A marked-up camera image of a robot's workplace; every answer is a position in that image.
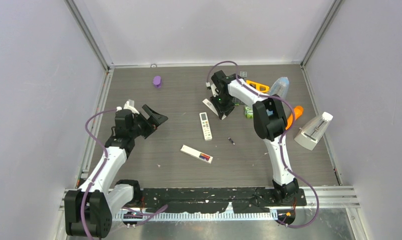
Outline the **white air conditioner remote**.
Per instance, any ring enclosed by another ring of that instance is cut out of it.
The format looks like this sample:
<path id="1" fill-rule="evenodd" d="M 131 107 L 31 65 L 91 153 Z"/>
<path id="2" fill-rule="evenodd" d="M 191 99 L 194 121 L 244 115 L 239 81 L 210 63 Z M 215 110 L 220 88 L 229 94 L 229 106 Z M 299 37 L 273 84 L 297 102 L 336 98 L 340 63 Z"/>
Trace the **white air conditioner remote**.
<path id="1" fill-rule="evenodd" d="M 205 141 L 212 140 L 212 134 L 211 134 L 211 129 L 210 129 L 207 113 L 200 112 L 199 117 L 200 117 L 200 121 L 201 121 L 201 127 L 202 127 L 204 140 Z"/>

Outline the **white battery cover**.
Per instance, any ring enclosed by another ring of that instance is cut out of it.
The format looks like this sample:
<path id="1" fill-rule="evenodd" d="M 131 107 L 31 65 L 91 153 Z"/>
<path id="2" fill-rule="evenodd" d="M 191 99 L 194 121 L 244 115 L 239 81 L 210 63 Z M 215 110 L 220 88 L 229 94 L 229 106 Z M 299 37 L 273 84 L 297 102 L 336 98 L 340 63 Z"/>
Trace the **white battery cover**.
<path id="1" fill-rule="evenodd" d="M 208 99 L 204 99 L 202 101 L 202 103 L 208 107 L 219 119 L 223 120 L 226 118 L 225 114 L 219 115 L 219 113 L 217 112 L 216 108 L 214 107 L 214 105 L 208 100 Z"/>

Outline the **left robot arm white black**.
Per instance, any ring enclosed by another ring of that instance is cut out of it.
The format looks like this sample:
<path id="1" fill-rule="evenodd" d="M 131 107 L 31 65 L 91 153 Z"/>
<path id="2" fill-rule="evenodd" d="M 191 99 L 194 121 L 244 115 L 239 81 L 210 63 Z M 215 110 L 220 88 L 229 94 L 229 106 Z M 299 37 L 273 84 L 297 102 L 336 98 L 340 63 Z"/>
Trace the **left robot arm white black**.
<path id="1" fill-rule="evenodd" d="M 142 193 L 138 181 L 120 180 L 110 190 L 118 170 L 128 160 L 137 137 L 148 138 L 160 125 L 168 120 L 148 105 L 142 109 L 145 117 L 127 101 L 123 107 L 112 110 L 115 125 L 106 142 L 98 140 L 94 134 L 87 133 L 102 148 L 103 154 L 86 181 L 77 189 L 69 190 L 64 198 L 64 223 L 68 236 L 105 238 L 110 232 L 113 215 L 128 204 L 138 206 Z"/>

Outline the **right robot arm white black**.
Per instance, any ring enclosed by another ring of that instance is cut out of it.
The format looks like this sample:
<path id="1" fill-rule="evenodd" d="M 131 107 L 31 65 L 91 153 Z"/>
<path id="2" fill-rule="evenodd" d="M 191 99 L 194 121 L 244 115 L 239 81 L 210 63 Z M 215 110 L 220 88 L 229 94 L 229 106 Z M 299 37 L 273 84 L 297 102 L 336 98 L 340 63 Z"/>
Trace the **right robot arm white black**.
<path id="1" fill-rule="evenodd" d="M 299 184 L 291 172 L 286 148 L 285 101 L 276 94 L 268 95 L 254 89 L 236 74 L 225 75 L 220 70 L 213 73 L 211 80 L 210 102 L 220 119 L 234 110 L 233 99 L 241 100 L 252 109 L 255 133 L 264 141 L 272 163 L 274 201 L 287 205 L 299 192 Z"/>

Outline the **slim white remote control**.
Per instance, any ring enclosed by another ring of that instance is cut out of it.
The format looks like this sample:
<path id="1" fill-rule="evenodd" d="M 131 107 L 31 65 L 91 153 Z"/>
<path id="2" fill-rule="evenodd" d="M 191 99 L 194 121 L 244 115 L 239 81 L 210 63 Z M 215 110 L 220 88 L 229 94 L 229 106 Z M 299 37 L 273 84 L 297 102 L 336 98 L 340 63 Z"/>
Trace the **slim white remote control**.
<path id="1" fill-rule="evenodd" d="M 191 147 L 189 147 L 189 146 L 187 146 L 187 145 L 183 145 L 183 146 L 181 147 L 180 151 L 181 151 L 182 153 L 185 153 L 185 154 L 187 154 L 187 155 L 189 155 L 189 156 L 191 156 L 191 157 L 193 157 L 193 158 L 195 158 L 195 159 L 198 159 L 198 160 L 203 161 L 203 162 L 208 163 L 208 164 L 211 164 L 211 162 L 212 162 L 212 160 L 213 160 L 213 157 L 212 157 L 211 155 L 208 155 L 208 154 L 206 154 L 206 153 L 203 153 L 203 152 L 201 152 L 201 151 L 198 151 L 198 150 L 196 150 L 196 149 L 194 149 L 194 148 L 191 148 Z M 205 160 L 203 160 L 202 158 L 200 158 L 200 157 L 199 157 L 200 154 L 206 154 L 206 155 L 210 156 L 210 161 L 205 161 Z"/>

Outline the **blue purple battery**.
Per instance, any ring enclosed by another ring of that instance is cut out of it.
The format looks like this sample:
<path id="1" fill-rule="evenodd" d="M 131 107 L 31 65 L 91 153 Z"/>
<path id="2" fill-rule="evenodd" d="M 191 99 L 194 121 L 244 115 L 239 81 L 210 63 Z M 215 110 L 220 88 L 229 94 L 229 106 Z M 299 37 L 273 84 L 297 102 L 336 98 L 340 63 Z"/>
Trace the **blue purple battery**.
<path id="1" fill-rule="evenodd" d="M 210 157 L 209 155 L 206 155 L 206 154 L 201 153 L 201 154 L 199 155 L 199 157 L 202 158 L 202 156 Z"/>

